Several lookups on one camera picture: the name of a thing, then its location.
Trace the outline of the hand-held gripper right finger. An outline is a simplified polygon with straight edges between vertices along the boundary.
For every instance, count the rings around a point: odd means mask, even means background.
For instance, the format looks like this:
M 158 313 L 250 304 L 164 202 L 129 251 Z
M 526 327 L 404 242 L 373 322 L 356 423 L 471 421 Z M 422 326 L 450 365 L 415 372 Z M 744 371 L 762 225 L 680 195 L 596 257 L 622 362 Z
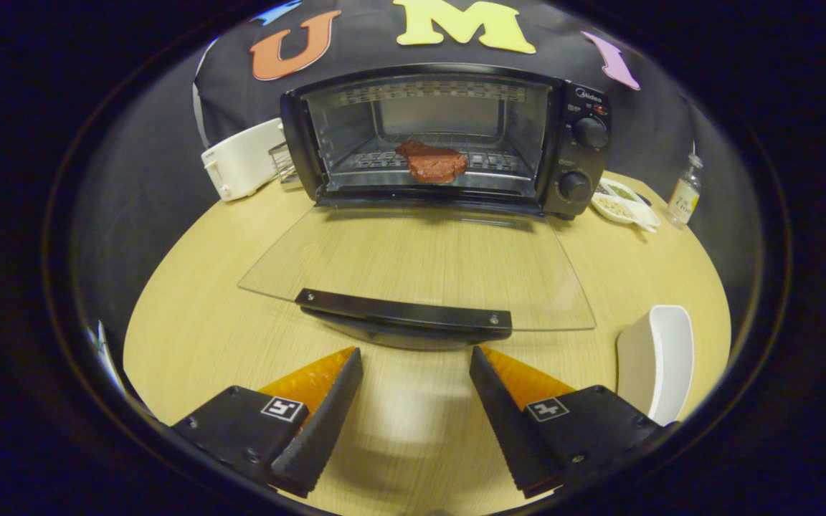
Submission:
M 509 474 L 525 497 L 599 484 L 675 428 L 606 386 L 572 388 L 488 346 L 473 347 L 470 362 L 470 378 Z

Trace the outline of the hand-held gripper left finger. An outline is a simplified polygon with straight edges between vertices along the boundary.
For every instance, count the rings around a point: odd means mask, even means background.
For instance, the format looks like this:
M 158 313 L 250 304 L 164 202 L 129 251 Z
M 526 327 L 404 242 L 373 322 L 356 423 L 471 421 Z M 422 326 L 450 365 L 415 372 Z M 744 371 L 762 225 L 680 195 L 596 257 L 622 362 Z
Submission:
M 360 349 L 344 348 L 260 390 L 229 386 L 173 429 L 253 483 L 307 497 L 330 460 L 361 379 Z

